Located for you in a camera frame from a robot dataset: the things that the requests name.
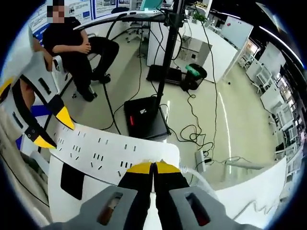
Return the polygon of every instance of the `white tube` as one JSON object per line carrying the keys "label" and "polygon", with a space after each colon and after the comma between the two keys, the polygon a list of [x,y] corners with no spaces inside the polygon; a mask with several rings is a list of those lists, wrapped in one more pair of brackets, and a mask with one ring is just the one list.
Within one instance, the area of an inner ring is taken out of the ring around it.
{"label": "white tube", "polygon": [[206,193],[208,193],[210,196],[212,196],[217,201],[219,200],[215,193],[215,190],[209,185],[206,179],[198,171],[191,169],[191,168],[187,168],[186,166],[181,166],[181,165],[179,166],[179,169],[182,174],[191,173],[194,176],[196,176],[203,184],[203,186],[201,186],[201,189],[203,189]]}

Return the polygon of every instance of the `computer monitor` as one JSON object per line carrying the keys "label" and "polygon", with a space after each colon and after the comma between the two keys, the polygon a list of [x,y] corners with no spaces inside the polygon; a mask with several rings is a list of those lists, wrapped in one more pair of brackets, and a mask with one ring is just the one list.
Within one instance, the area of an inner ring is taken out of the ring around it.
{"label": "computer monitor", "polygon": [[145,9],[155,10],[161,8],[163,0],[143,0],[141,5],[141,11]]}

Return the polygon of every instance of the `black pole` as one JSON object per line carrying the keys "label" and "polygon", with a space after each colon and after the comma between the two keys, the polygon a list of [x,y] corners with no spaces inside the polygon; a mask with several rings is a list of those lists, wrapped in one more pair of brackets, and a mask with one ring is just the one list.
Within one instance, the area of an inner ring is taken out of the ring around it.
{"label": "black pole", "polygon": [[168,32],[168,38],[167,38],[167,44],[165,48],[165,55],[162,65],[162,78],[159,83],[158,93],[157,93],[157,99],[155,104],[155,110],[158,111],[160,107],[161,98],[163,95],[164,85],[165,85],[165,79],[167,77],[169,67],[171,65],[172,56],[176,44],[176,38],[179,30],[179,25],[182,23],[182,13],[183,13],[183,7],[184,7],[184,1],[185,0],[175,0],[174,1],[174,7],[173,7],[173,16],[170,18],[171,23],[169,27]]}

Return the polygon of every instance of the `yellow plastic piece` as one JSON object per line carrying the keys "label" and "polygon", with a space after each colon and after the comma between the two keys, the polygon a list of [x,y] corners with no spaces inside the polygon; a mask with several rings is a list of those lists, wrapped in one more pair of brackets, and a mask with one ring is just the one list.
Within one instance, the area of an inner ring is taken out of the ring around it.
{"label": "yellow plastic piece", "polygon": [[3,91],[13,82],[13,77],[7,79],[3,85],[0,87],[0,96],[2,95]]}
{"label": "yellow plastic piece", "polygon": [[156,162],[158,173],[179,173],[180,170],[171,164],[165,162]]}
{"label": "yellow plastic piece", "polygon": [[151,162],[141,163],[133,165],[130,169],[127,169],[128,173],[142,173],[149,174]]}
{"label": "yellow plastic piece", "polygon": [[68,128],[74,130],[75,125],[73,124],[71,117],[69,116],[67,108],[64,106],[61,111],[56,115],[56,118],[60,120]]}
{"label": "yellow plastic piece", "polygon": [[47,149],[55,149],[56,147],[53,145],[50,145],[48,142],[46,142],[41,136],[38,136],[36,140],[34,141],[34,144],[36,144],[39,147],[47,148]]}

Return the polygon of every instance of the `black shoe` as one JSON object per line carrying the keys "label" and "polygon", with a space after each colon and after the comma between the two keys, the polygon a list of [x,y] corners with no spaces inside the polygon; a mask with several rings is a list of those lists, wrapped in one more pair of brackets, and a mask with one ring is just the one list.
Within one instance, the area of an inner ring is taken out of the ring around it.
{"label": "black shoe", "polygon": [[85,99],[87,102],[91,102],[95,98],[94,94],[92,94],[92,92],[89,89],[78,91],[78,92],[79,92],[79,94],[81,94],[83,99]]}
{"label": "black shoe", "polygon": [[102,78],[99,79],[101,84],[107,84],[111,81],[110,74],[105,74]]}
{"label": "black shoe", "polygon": [[92,81],[99,81],[101,84],[107,84],[111,81],[110,74],[105,73],[102,77],[98,74],[96,69],[93,70]]}

